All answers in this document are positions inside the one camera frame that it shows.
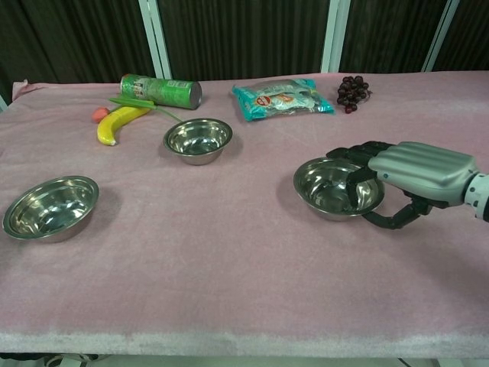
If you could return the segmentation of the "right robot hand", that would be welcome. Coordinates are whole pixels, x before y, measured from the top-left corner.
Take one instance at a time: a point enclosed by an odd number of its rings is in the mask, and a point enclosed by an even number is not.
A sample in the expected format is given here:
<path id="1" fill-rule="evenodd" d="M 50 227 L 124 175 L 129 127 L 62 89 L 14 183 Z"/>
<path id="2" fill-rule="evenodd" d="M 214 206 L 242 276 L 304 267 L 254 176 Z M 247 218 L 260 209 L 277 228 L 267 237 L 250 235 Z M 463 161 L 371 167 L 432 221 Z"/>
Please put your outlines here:
<path id="1" fill-rule="evenodd" d="M 368 141 L 350 148 L 336 148 L 329 159 L 348 161 L 358 168 L 348 174 L 345 189 L 350 204 L 358 205 L 357 187 L 379 180 L 398 188 L 411 199 L 393 216 L 369 211 L 363 217 L 383 229 L 401 229 L 436 207 L 467 204 L 475 217 L 488 221 L 488 175 L 480 171 L 469 154 L 414 141 L 392 145 Z"/>

